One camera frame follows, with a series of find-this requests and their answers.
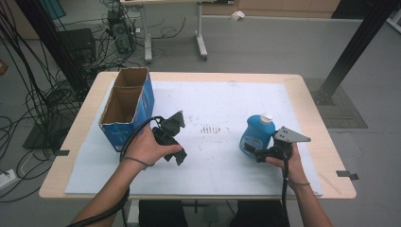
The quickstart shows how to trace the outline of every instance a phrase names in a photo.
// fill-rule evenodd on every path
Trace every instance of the open box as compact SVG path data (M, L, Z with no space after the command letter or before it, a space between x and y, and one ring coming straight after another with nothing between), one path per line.
M153 105L148 69L121 69L99 119L99 126L115 151L121 151L135 128L151 117Z

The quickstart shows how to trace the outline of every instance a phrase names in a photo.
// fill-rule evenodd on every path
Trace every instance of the bottle label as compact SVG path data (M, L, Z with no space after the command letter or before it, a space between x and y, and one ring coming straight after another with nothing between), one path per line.
M255 138L253 136L245 136L241 141L241 147L244 149L245 143L251 145L255 149L263 149L263 142L262 140Z

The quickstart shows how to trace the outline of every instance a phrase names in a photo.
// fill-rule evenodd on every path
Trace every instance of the person's leg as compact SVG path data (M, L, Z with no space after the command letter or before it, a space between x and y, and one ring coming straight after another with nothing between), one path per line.
M187 227L181 201L139 201L141 227Z
M286 226L280 201L238 201L230 227Z

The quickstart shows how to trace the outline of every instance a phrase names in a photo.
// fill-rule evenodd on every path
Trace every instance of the table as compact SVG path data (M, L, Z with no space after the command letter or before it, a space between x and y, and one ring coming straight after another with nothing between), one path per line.
M148 33L148 25L147 25L147 14L146 8L144 5L148 4L173 4L173 3L196 3L197 4L197 17L198 17L198 29L195 31L195 37L198 42L198 47L200 50L200 55L207 60L207 51L206 46L204 45L203 36L201 34L201 11L202 11L202 3L199 0L120 0L122 6L135 6L138 8L139 13L141 15L142 27L145 33L145 62L151 63L152 55L151 55L151 38Z
M92 89L82 104L78 116L61 147L61 149L70 150L70 153L68 156L59 156L56 158L40 190L41 197L53 199L84 199L93 197L93 195L65 194L64 190L73 170L80 145L83 143L88 133L110 82L116 78L117 74L118 72L103 72L97 76ZM218 82L234 80L240 82L284 84L288 90L288 96L303 134L312 138L312 142L307 143L307 147L324 192L320 199L352 199L356 196L356 190L350 179L337 176L336 170L344 170L343 163L324 126L310 93L305 86L304 80L300 76L172 72L150 72L150 76L154 81Z

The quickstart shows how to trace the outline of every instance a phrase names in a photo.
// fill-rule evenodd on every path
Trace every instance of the white bottle cap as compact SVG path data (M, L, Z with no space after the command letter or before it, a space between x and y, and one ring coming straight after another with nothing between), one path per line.
M271 121L273 121L273 116L267 113L263 113L260 115L260 121L262 121L263 124L269 124Z

